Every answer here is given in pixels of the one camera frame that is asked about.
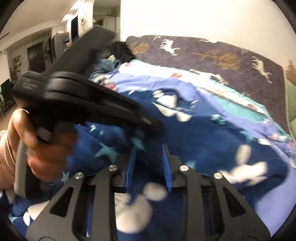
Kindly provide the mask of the person's left hand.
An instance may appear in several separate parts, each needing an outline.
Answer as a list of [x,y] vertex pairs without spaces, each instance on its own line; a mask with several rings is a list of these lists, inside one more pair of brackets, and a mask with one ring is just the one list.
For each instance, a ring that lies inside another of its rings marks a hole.
[[56,135],[53,142],[39,142],[29,115],[23,109],[15,110],[8,124],[8,141],[13,157],[17,157],[18,144],[22,140],[28,148],[27,163],[41,181],[50,182],[60,178],[77,138],[78,133],[71,126]]

